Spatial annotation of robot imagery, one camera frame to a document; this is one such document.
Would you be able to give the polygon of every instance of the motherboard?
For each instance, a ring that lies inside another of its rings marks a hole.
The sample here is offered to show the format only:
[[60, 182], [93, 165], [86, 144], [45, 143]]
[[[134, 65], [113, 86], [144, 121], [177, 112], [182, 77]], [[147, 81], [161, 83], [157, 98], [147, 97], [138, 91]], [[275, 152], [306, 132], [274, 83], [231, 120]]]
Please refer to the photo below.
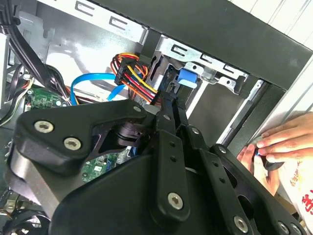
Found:
[[[25, 99], [26, 111], [32, 109], [49, 109], [67, 106], [66, 102], [64, 102], [61, 97], [47, 91], [45, 88], [32, 88], [27, 94], [28, 96]], [[82, 169], [82, 178], [84, 183], [88, 183], [115, 168], [116, 164], [126, 161], [126, 159], [128, 159], [128, 153], [129, 150], [125, 149], [119, 153], [106, 154], [93, 159], [92, 161], [85, 162]]]

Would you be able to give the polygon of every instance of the finger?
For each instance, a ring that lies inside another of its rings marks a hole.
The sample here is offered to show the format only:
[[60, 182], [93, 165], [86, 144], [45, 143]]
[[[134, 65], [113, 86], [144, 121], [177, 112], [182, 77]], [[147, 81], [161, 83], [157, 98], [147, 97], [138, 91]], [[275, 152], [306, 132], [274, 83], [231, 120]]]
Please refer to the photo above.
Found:
[[301, 127], [298, 126], [298, 127], [294, 127], [288, 130], [283, 130], [278, 133], [275, 133], [267, 138], [260, 140], [259, 142], [257, 142], [256, 145], [258, 146], [258, 148], [263, 148], [263, 147], [273, 145], [275, 143], [290, 140], [290, 139], [303, 136], [309, 133], [310, 133], [309, 128], [305, 126], [301, 126]]
[[289, 153], [271, 153], [266, 156], [270, 163], [313, 160], [313, 148], [300, 149]]
[[273, 171], [268, 172], [268, 185], [270, 188], [270, 193], [274, 196], [279, 187], [278, 170], [273, 170]]
[[266, 156], [270, 153], [288, 153], [305, 148], [313, 148], [313, 134], [300, 136], [291, 140], [276, 143], [269, 147], [260, 148], [259, 154]]
[[281, 126], [272, 128], [272, 129], [264, 132], [262, 134], [262, 137], [266, 138], [266, 137], [269, 137], [275, 133], [297, 127], [298, 125], [302, 124], [304, 121], [311, 120], [312, 116], [313, 116], [313, 113], [307, 113], [305, 115], [299, 116], [299, 117], [297, 117], [291, 121], [286, 122], [285, 124], [283, 124]]
[[265, 168], [260, 156], [254, 156], [254, 177], [263, 185], [266, 186], [267, 178]]
[[278, 132], [281, 132], [281, 131], [284, 131], [284, 130], [288, 130], [288, 129], [297, 127], [298, 123], [297, 122], [293, 122], [293, 121], [294, 120], [286, 122], [285, 124], [283, 124], [281, 126], [278, 126], [278, 127], [273, 128], [273, 129], [270, 129], [270, 130], [264, 132], [261, 136], [263, 138], [266, 138], [266, 137], [269, 137], [269, 136], [271, 136], [271, 135], [273, 135], [275, 133], [278, 133]]
[[252, 164], [252, 157], [254, 154], [254, 145], [249, 144], [248, 148], [246, 149], [243, 158], [241, 159], [241, 163], [244, 167], [251, 172], [251, 164]]
[[238, 154], [238, 156], [237, 156], [237, 159], [238, 159], [238, 161], [240, 161], [241, 162], [241, 159], [243, 158], [243, 156], [244, 156], [244, 153], [245, 153], [245, 151], [246, 151], [246, 146], [241, 150], [241, 152]]

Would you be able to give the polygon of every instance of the wire bundle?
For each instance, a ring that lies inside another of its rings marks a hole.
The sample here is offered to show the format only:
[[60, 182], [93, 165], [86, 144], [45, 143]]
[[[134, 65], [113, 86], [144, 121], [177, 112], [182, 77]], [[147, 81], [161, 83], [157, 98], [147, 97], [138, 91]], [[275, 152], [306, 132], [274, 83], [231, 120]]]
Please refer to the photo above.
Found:
[[31, 88], [31, 86], [34, 83], [34, 79], [32, 78], [31, 80], [29, 80], [23, 87], [22, 90], [17, 92], [14, 96], [14, 98], [12, 99], [12, 104], [11, 107], [9, 109], [9, 111], [7, 112], [7, 114], [0, 120], [0, 127], [5, 125], [6, 123], [8, 123], [13, 115], [15, 114], [15, 112], [17, 111], [21, 100], [23, 99], [24, 95], [26, 95], [26, 93], [28, 92], [28, 90]]
[[36, 52], [27, 43], [17, 25], [19, 19], [13, 17], [11, 0], [0, 0], [0, 29], [9, 35], [9, 45], [18, 60], [27, 71], [49, 91], [60, 95], [69, 105], [69, 93], [65, 88], [62, 76], [51, 66], [46, 66]]
[[127, 70], [123, 74], [121, 82], [132, 92], [132, 94], [130, 94], [130, 99], [134, 99], [134, 96], [138, 95], [150, 104], [154, 99], [154, 96], [157, 94], [157, 91], [145, 82], [145, 79], [148, 75], [148, 68], [139, 64], [138, 56], [130, 53], [121, 53], [115, 55], [111, 62], [111, 70], [113, 71], [114, 75], [117, 75], [123, 58], [131, 58], [136, 60], [135, 69], [138, 70], [138, 73], [142, 76], [142, 78], [140, 78], [131, 66], [127, 66]]

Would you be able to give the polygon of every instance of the black frame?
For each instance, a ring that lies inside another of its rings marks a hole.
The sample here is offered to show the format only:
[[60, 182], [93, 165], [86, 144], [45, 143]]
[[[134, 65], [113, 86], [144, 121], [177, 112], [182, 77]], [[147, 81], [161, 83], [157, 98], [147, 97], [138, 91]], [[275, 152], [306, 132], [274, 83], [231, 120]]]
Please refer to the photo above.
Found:
[[227, 0], [93, 0], [288, 90], [313, 52]]

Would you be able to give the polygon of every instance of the blue plastic tab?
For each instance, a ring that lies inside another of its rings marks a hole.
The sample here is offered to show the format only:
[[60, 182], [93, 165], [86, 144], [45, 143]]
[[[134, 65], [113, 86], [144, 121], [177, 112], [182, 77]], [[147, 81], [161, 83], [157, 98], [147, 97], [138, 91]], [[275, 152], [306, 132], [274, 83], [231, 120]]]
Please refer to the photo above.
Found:
[[179, 84], [195, 89], [197, 87], [197, 77], [196, 73], [181, 69], [177, 81]]

